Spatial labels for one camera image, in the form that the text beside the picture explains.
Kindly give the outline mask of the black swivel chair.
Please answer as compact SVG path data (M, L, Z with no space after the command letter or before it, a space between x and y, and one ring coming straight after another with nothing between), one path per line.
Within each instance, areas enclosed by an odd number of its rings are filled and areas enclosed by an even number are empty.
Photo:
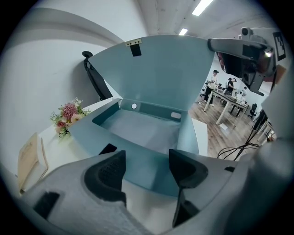
M249 115L248 115L248 117L249 117L251 120L253 120L253 119L255 118L256 114L257 114L257 112L256 112L256 108L257 108L257 104L254 103L254 104L252 105L251 110L250 110Z

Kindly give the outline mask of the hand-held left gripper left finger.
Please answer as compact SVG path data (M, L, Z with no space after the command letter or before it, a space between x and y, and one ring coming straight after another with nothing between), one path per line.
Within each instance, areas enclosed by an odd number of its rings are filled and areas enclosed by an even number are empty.
M125 171L125 151L68 163L24 192L20 203L55 235L147 235L126 208Z

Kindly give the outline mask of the dark top white leg desk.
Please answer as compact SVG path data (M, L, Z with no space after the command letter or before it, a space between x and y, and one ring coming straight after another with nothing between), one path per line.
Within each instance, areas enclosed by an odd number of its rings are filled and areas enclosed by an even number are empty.
M204 112L206 112L210 106L210 101L211 101L211 96L214 95L214 96L217 96L217 97L220 97L221 99L225 100L227 102L227 104L225 105L222 113L220 114L220 116L218 117L217 121L216 121L216 125L220 125L221 124L221 121L222 121L222 118L224 117L227 109L229 106L233 105L233 107L239 107L239 111L242 109L243 110L243 113L241 114L240 116L240 119L242 119L246 113L246 111L248 110L248 107L247 105L243 105L241 102L239 102L238 100L235 100L234 98L232 98L231 96L229 95L224 95L222 93L219 93L215 90L212 90L211 91L211 94L209 96L209 99L207 100L206 102L206 105L204 107Z

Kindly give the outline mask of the person's right hand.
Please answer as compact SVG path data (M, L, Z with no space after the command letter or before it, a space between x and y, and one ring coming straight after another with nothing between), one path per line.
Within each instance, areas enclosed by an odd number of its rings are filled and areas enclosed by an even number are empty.
M262 74L263 81L273 84L278 84L287 70L277 61L275 56L264 59L258 67Z

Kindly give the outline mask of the pink flower bouquet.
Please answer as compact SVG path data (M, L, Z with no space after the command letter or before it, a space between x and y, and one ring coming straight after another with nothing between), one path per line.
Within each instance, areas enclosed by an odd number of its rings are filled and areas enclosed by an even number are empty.
M57 113L52 112L50 120L53 123L59 140L68 138L71 135L69 128L91 113L90 109L82 108L82 102L78 98L75 98L71 102L60 106Z

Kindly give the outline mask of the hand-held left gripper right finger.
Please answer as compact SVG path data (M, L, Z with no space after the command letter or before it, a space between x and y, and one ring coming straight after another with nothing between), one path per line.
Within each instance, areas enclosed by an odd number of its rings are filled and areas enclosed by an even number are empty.
M243 226L242 161L170 150L169 168L180 189L174 228Z

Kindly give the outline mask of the light blue laptop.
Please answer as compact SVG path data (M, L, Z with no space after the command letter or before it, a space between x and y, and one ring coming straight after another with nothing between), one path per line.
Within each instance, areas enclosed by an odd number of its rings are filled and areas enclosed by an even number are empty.
M176 197L169 150L199 153L188 110L213 57L207 40L178 35L144 37L139 44L99 52L89 63L119 98L73 124L71 135L91 157L108 144L124 150L126 181Z

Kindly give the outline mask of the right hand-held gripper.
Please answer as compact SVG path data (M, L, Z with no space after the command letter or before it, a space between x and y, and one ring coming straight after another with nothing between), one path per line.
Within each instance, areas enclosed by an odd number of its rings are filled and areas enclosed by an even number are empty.
M208 48L214 52L239 50L243 45L242 60L239 57L222 53L221 68L227 74L240 76L247 88L258 95L269 94L261 89L263 77L259 64L273 56L286 68L286 39L278 28L243 27L239 39L208 39Z

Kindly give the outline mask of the black office chair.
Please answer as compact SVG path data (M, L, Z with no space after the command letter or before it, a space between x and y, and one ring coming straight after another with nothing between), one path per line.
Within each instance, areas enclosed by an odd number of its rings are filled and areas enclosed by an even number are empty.
M111 98L113 95L111 94L110 90L108 89L104 78L99 74L99 72L90 64L89 58L93 56L93 54L89 51L83 51L82 56L85 57L83 64L85 67L85 70L88 74L88 77L98 93L100 100L106 100L108 98Z

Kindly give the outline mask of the tan notebook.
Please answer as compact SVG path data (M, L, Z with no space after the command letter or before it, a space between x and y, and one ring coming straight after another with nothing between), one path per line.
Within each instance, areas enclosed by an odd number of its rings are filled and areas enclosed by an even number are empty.
M34 133L19 152L17 165L19 193L23 194L39 182L47 170L43 139Z

